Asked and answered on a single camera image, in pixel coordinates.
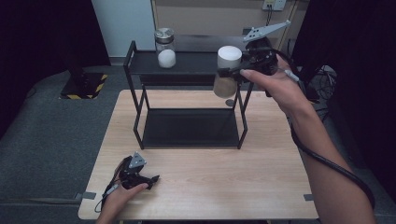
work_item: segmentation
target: glass jar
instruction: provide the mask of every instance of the glass jar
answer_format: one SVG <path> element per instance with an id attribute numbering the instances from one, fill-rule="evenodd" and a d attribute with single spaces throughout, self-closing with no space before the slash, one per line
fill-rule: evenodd
<path id="1" fill-rule="evenodd" d="M 160 28 L 155 31 L 155 49 L 158 57 L 158 64 L 163 68 L 171 68 L 176 64 L 175 32 L 170 28 Z"/>

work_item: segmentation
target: shelf rack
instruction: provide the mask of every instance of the shelf rack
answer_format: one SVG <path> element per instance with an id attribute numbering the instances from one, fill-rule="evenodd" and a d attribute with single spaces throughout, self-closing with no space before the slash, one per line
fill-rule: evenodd
<path id="1" fill-rule="evenodd" d="M 233 106 L 228 108 L 154 108 L 149 104 L 149 86 L 213 86 L 217 72 L 216 52 L 177 51 L 172 68 L 158 65 L 155 51 L 136 48 L 132 41 L 123 68 L 136 108 L 134 135 L 141 149 L 145 147 L 237 147 L 241 148 L 248 132 L 245 111 L 253 89 L 249 82 L 245 99 L 238 83 Z M 139 76 L 142 95 L 137 99 L 132 76 Z M 235 107 L 239 104 L 243 132 L 239 137 Z M 142 107 L 148 109 L 143 138 L 137 130 Z"/>

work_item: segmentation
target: yellow and black tape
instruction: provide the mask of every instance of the yellow and black tape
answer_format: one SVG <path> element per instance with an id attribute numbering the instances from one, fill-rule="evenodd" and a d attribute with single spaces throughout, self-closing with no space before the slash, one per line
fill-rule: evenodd
<path id="1" fill-rule="evenodd" d="M 107 79 L 107 75 L 102 75 L 102 78 L 100 82 L 98 83 L 98 86 L 96 87 L 96 91 L 93 94 L 61 94 L 60 99 L 71 99 L 71 100 L 80 100 L 80 99 L 94 99 L 96 96 L 99 95 L 99 92 L 102 90 L 105 81 Z"/>

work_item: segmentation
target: person's right hand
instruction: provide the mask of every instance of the person's right hand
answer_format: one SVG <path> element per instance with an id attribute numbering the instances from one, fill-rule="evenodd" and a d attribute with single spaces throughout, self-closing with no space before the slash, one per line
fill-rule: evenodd
<path id="1" fill-rule="evenodd" d="M 279 68 L 290 70 L 289 65 L 279 55 L 276 57 Z M 298 111 L 301 106 L 310 105 L 299 85 L 282 70 L 277 70 L 272 76 L 254 70 L 241 70 L 240 73 L 243 77 L 256 83 L 260 90 L 268 91 L 288 117 Z"/>

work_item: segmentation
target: white wall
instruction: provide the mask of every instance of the white wall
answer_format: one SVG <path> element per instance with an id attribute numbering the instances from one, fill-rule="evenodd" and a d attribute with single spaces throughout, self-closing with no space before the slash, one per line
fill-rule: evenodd
<path id="1" fill-rule="evenodd" d="M 155 49 L 150 0 L 92 0 L 109 57 L 125 57 L 132 40 Z"/>

